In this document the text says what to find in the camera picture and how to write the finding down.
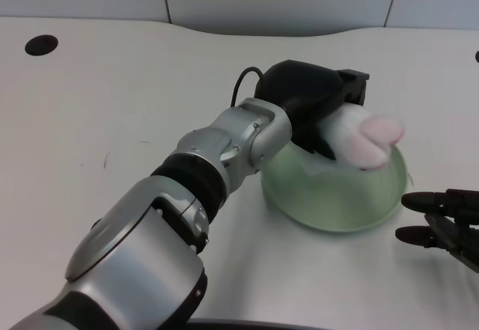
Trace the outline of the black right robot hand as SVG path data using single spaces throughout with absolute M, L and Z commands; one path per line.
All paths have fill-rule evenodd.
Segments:
M 445 192 L 410 192 L 401 204 L 424 214 L 425 226 L 396 229 L 401 242 L 423 248 L 440 248 L 478 272 L 478 192 L 448 189 Z

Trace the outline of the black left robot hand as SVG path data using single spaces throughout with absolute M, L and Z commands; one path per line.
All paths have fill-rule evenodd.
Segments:
M 286 60 L 263 74 L 254 96 L 286 112 L 293 130 L 291 141 L 296 146 L 336 160 L 336 152 L 317 130 L 317 124 L 345 103 L 362 106 L 369 78 L 369 74 L 356 70 L 331 70 Z

